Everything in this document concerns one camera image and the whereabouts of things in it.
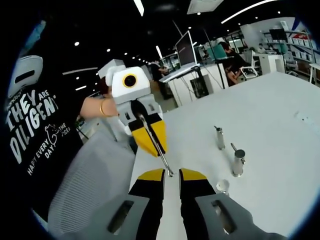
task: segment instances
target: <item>chair backrest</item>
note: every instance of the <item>chair backrest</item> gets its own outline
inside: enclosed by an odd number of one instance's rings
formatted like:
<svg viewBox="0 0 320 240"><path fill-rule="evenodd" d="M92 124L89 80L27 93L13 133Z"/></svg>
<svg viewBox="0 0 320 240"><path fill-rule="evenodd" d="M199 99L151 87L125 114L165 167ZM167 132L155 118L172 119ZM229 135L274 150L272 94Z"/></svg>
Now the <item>chair backrest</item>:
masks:
<svg viewBox="0 0 320 240"><path fill-rule="evenodd" d="M55 237L80 231L92 213L130 188L135 155L102 131L75 156L54 196L48 230Z"/></svg>
<svg viewBox="0 0 320 240"><path fill-rule="evenodd" d="M206 49L212 60L225 59L227 57L227 54L221 44L214 46L212 49L211 49L211 47L208 47Z"/></svg>
<svg viewBox="0 0 320 240"><path fill-rule="evenodd" d="M250 64L250 66L252 66L253 65L253 62L254 62L254 51L253 50L247 50L247 51L245 51L244 53L244 60L248 63L248 64Z"/></svg>

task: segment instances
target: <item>white robot head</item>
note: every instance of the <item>white robot head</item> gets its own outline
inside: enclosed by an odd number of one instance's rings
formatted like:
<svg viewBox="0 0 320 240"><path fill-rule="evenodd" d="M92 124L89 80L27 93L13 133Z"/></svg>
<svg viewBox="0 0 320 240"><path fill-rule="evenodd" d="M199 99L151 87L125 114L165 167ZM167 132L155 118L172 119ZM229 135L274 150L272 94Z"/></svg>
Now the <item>white robot head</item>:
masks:
<svg viewBox="0 0 320 240"><path fill-rule="evenodd" d="M25 56L15 64L7 96L12 98L20 89L35 84L43 69L43 59L40 56Z"/></svg>
<svg viewBox="0 0 320 240"><path fill-rule="evenodd" d="M112 79L112 96L117 105L136 100L151 93L150 82L142 70L135 66L116 71Z"/></svg>

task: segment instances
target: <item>cable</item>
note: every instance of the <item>cable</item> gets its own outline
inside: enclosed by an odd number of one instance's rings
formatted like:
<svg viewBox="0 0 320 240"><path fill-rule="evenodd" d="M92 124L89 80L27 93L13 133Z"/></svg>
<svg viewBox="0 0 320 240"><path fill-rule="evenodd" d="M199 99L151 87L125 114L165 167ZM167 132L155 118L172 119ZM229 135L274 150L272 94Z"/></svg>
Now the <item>cable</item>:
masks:
<svg viewBox="0 0 320 240"><path fill-rule="evenodd" d="M179 99L180 105L182 106L182 102L181 102L180 96L179 96L179 94L178 94L178 91L177 91L177 88L176 88L175 81L173 81L173 86L174 86L175 92L176 92L176 94L177 94L177 96L178 96L178 99Z"/></svg>
<svg viewBox="0 0 320 240"><path fill-rule="evenodd" d="M223 89L223 87L220 85L220 83L215 79L215 77L211 74L211 72L208 70L208 68L206 68L206 66L205 65L203 65L204 66L204 68L205 68L205 70L210 74L210 76L216 81L216 83L219 85L219 87L221 88L221 89Z"/></svg>
<svg viewBox="0 0 320 240"><path fill-rule="evenodd" d="M191 90L189 89L188 84L186 83L185 79L184 79L183 77L181 77L181 78L182 78L182 82L184 83L184 85L186 86L186 88L189 90L190 100L191 100L191 102L193 102L193 100L192 100L192 96L191 96L191 93L193 93L193 94L194 94L194 96L196 96L196 94L195 94L193 91L191 91Z"/></svg>
<svg viewBox="0 0 320 240"><path fill-rule="evenodd" d="M181 79L182 79L182 82L184 83L184 85L186 86L186 88L189 90L189 92L191 92L191 93L193 93L194 95L196 95L194 91L191 91L191 90L190 90L190 88L189 88L188 84L186 83L186 80L184 79L183 76L181 77Z"/></svg>
<svg viewBox="0 0 320 240"><path fill-rule="evenodd" d="M89 139L78 127L75 127L86 139Z"/></svg>

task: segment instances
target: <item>person's arm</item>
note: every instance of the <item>person's arm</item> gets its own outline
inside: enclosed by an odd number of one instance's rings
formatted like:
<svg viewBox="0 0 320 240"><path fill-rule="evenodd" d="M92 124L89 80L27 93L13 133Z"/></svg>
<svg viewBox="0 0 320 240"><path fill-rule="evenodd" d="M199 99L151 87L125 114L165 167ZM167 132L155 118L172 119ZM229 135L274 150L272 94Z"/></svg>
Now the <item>person's arm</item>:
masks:
<svg viewBox="0 0 320 240"><path fill-rule="evenodd" d="M241 75L241 73L242 73L242 72L241 72L241 70L239 69L238 72L237 72L236 75L235 75L235 79L238 79L238 77Z"/></svg>
<svg viewBox="0 0 320 240"><path fill-rule="evenodd" d="M234 82L234 84L238 84L236 75L232 71L229 71L226 75L232 82Z"/></svg>
<svg viewBox="0 0 320 240"><path fill-rule="evenodd" d="M113 98L97 99L93 97L86 97L83 101L80 115L85 119L112 117L118 116L118 111Z"/></svg>
<svg viewBox="0 0 320 240"><path fill-rule="evenodd" d="M166 74L168 72L168 70L164 69L164 68L159 68L158 69L160 71L160 73L162 74Z"/></svg>

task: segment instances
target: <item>white table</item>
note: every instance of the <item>white table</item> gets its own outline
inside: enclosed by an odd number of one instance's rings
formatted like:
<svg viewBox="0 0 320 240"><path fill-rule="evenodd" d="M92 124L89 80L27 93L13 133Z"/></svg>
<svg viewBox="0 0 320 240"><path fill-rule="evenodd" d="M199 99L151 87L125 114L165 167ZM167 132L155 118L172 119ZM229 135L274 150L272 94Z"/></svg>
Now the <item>white table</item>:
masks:
<svg viewBox="0 0 320 240"><path fill-rule="evenodd" d="M174 171L205 174L215 190L218 180L227 179L230 197L251 212L258 227L288 237L319 193L319 103L320 88L299 78L279 72L257 77L165 113L166 159ZM313 126L297 116L308 116ZM214 125L223 128L224 151L217 148ZM230 143L246 152L238 178L231 174ZM163 167L139 149L131 185ZM187 239L180 205L179 175L166 177L157 239Z"/></svg>
<svg viewBox="0 0 320 240"><path fill-rule="evenodd" d="M219 64L219 67L221 70L222 79L217 64L209 64L200 67L200 71L209 94L218 93L219 91L223 90L223 85L226 89L229 87L222 63ZM199 76L197 72L193 71L184 75L183 77L178 77L168 82L175 102L179 107L197 100L191 85L191 80L194 80L198 77Z"/></svg>
<svg viewBox="0 0 320 240"><path fill-rule="evenodd" d="M282 55L257 53L255 56L259 57L262 75L274 72L286 72L284 58Z"/></svg>
<svg viewBox="0 0 320 240"><path fill-rule="evenodd" d="M310 66L310 79L309 79L309 83L311 83L311 82L312 82L313 75L314 75L314 69L320 70L320 65L319 65L319 64L316 64L316 63L310 63L309 66Z"/></svg>

